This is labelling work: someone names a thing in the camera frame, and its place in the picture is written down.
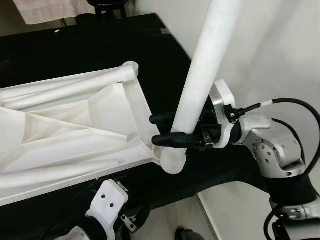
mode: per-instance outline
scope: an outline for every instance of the black cable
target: black cable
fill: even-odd
[[[93,188],[97,183],[99,183],[98,180],[96,180],[94,183],[90,184],[86,189],[84,189],[83,191],[81,191],[80,193],[78,193],[74,198],[72,198],[62,209],[61,214],[59,214],[52,222],[52,224],[50,224],[47,229],[44,231],[44,233],[42,234],[40,240],[45,240],[46,236],[48,235],[48,233],[50,233],[51,229],[57,224],[57,222],[59,220],[61,220],[61,218],[67,213],[67,209],[69,208],[69,206],[76,201],[77,199],[83,197],[91,188]]]
[[[305,157],[305,150],[304,150],[304,147],[302,146],[302,142],[299,138],[299,135],[298,133],[296,132],[296,130],[290,126],[288,123],[286,123],[285,121],[281,121],[279,119],[275,119],[275,118],[272,118],[272,120],[276,123],[279,123],[279,124],[282,124],[284,125],[285,127],[287,127],[291,133],[293,134],[293,136],[295,137],[295,139],[298,141],[298,143],[300,144],[300,147],[301,147],[301,159],[304,163],[306,163],[306,157]]]
[[[270,235],[269,235],[269,224],[271,222],[271,219],[274,217],[274,215],[276,214],[276,212],[278,212],[283,206],[284,206],[285,201],[282,201],[281,203],[279,203],[270,213],[269,215],[266,217],[265,221],[264,221],[264,225],[263,225],[263,232],[264,232],[264,236],[267,240],[273,240]]]
[[[243,114],[245,114],[245,113],[247,113],[247,112],[250,112],[250,111],[252,111],[252,110],[255,110],[255,109],[260,108],[260,106],[261,106],[261,103],[257,103],[257,104],[255,104],[255,105],[251,105],[251,106],[246,107],[245,109],[242,109],[241,112],[242,112]]]

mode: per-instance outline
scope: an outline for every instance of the white plastic pipe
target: white plastic pipe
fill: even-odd
[[[35,84],[30,86],[22,86],[22,87],[12,87],[12,88],[3,88],[0,89],[0,99],[12,99],[16,97],[21,97],[30,94],[37,94],[45,91],[49,91],[52,89],[60,88],[65,85],[73,84],[80,82],[83,79],[66,79],[64,81],[57,81],[57,82],[48,82],[42,84]]]
[[[118,70],[9,102],[4,104],[4,107],[7,109],[21,110],[103,86],[129,82],[137,78],[138,67],[136,62],[126,62]]]
[[[192,59],[172,133],[192,134],[240,15],[243,0],[212,0]],[[178,174],[186,163],[187,149],[165,147],[161,166],[169,174]]]

